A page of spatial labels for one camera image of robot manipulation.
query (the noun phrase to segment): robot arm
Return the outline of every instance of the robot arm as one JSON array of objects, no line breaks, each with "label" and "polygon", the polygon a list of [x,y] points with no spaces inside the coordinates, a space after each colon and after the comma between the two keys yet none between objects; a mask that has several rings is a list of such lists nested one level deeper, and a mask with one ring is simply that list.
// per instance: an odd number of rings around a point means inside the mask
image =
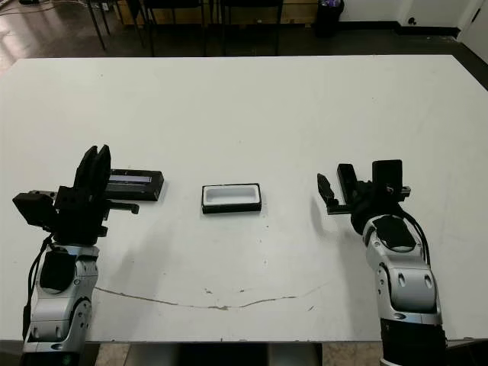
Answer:
[{"label": "robot arm", "polygon": [[402,186],[400,160],[373,163],[373,181],[358,181],[352,165],[340,164],[345,204],[317,176],[328,214],[351,214],[375,273],[384,357],[388,366],[445,366],[445,334],[429,248],[419,224],[399,205],[410,194]]},{"label": "robot arm", "polygon": [[[27,223],[50,233],[29,272],[21,365],[75,366],[79,362],[98,279],[95,243],[99,236],[107,235],[101,223],[110,209],[130,210],[133,214],[139,210],[136,204],[113,203],[104,198],[110,164],[108,146],[99,152],[93,146],[76,170],[72,188],[59,187],[57,193],[20,193],[13,200]],[[37,303],[31,312],[34,287]]]}]

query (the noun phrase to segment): crack on table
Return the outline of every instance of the crack on table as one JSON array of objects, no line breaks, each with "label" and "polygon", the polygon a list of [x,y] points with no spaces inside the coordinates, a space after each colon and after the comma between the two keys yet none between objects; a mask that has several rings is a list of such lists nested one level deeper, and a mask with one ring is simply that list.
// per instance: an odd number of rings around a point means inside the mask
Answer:
[{"label": "crack on table", "polygon": [[256,300],[252,301],[251,303],[245,303],[244,305],[222,305],[221,307],[217,305],[211,305],[211,306],[202,306],[202,305],[189,305],[189,304],[184,304],[184,303],[175,303],[172,301],[167,301],[167,300],[159,300],[159,299],[151,299],[149,297],[143,297],[143,296],[137,296],[137,295],[130,295],[130,294],[125,294],[124,292],[116,292],[112,290],[108,290],[106,288],[101,288],[98,286],[95,286],[97,290],[100,292],[105,292],[106,294],[111,294],[115,296],[121,296],[121,297],[126,297],[129,299],[135,299],[135,300],[143,300],[143,301],[149,301],[152,303],[162,303],[164,305],[170,305],[173,307],[188,307],[192,309],[212,309],[212,310],[222,310],[222,311],[227,311],[229,309],[244,309],[246,307],[250,307],[252,305],[256,305],[258,303],[269,303],[272,301],[279,301],[279,300],[290,300],[290,299],[298,299],[300,297],[306,297],[310,295],[311,293],[319,290],[320,288],[326,286],[329,282],[326,282],[325,284],[321,284],[320,286],[314,287],[312,290],[307,291],[305,294],[302,294],[300,296],[298,295],[289,295],[289,296],[281,296],[281,297],[272,297],[269,299],[261,299],[261,300]]}]

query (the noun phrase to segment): dark floor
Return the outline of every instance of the dark floor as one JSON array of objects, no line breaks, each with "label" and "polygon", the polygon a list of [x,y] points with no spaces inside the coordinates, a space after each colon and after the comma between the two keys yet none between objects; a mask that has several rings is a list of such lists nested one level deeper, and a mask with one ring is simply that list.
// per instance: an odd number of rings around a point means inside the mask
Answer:
[{"label": "dark floor", "polygon": [[[124,27],[108,13],[112,35],[106,35],[98,9],[107,50],[103,51],[86,7],[70,2],[55,2],[54,8],[32,14],[6,14],[17,11],[38,11],[52,4],[21,7],[11,1],[0,8],[0,75],[17,59],[26,57],[101,57],[149,56],[142,48],[133,27]],[[228,31],[228,56],[271,56],[274,34],[270,27],[246,29],[232,27]],[[157,56],[201,56],[201,29],[196,26],[163,26],[156,31]],[[299,25],[283,26],[280,54],[351,55],[441,53],[454,55],[488,90],[488,66],[463,44],[452,37],[398,35],[394,30],[341,30],[334,37],[315,37],[312,28]],[[207,30],[208,56],[222,56],[220,29]]]}]

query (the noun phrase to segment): chair leg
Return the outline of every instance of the chair leg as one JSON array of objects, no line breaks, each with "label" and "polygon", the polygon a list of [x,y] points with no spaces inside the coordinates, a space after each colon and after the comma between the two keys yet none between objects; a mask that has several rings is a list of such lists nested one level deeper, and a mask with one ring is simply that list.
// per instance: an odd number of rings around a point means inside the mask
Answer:
[{"label": "chair leg", "polygon": [[89,0],[86,2],[86,4],[88,6],[88,11],[90,12],[90,15],[91,15],[91,20],[93,21],[93,25],[95,26],[95,30],[97,31],[97,35],[98,35],[98,39],[100,40],[101,48],[105,51],[104,40],[101,38],[100,29],[98,28],[98,24],[97,24],[97,19],[95,18],[95,14],[93,14],[92,4]]},{"label": "chair leg", "polygon": [[119,13],[120,21],[122,21],[122,13],[120,12],[120,6],[118,0],[115,0],[115,8],[117,8],[117,13]]},{"label": "chair leg", "polygon": [[204,57],[207,55],[207,38],[205,37],[205,12],[204,12],[204,0],[200,0],[201,9],[201,37]]},{"label": "chair leg", "polygon": [[283,10],[283,2],[278,6],[278,14],[276,16],[276,41],[274,45],[274,54],[277,56],[280,51],[280,28],[281,28],[281,11]]},{"label": "chair leg", "polygon": [[226,50],[226,6],[224,5],[225,0],[220,0],[220,13],[222,16],[222,54],[225,56],[227,54]]},{"label": "chair leg", "polygon": [[134,17],[133,15],[132,15],[132,20],[133,20],[133,22],[134,22],[134,27],[136,28],[137,35],[139,36],[139,39],[140,39],[140,44],[141,44],[141,46],[144,48],[144,47],[145,47],[145,45],[144,45],[144,39],[143,39],[142,34],[140,33],[140,29],[139,29],[139,27],[137,26],[137,20],[136,20],[136,17]]},{"label": "chair leg", "polygon": [[146,8],[146,19],[147,19],[147,24],[149,28],[149,48],[151,50],[151,56],[154,57],[154,43],[153,43],[153,21],[156,22],[156,18],[154,17],[153,10],[150,9],[151,11],[151,16],[152,16],[152,21],[149,19],[149,9]]},{"label": "chair leg", "polygon": [[105,29],[107,30],[107,34],[110,36],[110,30],[108,29],[107,18],[105,17],[105,11],[104,11],[103,7],[101,6],[101,2],[98,2],[98,7],[100,8],[101,17],[104,20]]},{"label": "chair leg", "polygon": [[214,23],[214,0],[208,0],[208,8],[210,10],[210,24],[213,24]]}]

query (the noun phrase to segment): door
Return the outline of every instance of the door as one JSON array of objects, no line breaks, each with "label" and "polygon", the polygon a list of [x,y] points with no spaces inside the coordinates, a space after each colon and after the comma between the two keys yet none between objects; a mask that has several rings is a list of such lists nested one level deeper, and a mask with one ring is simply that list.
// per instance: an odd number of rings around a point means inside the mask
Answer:
[{"label": "door", "polygon": [[462,42],[488,63],[488,1],[481,5],[474,15],[474,21],[468,25]]}]

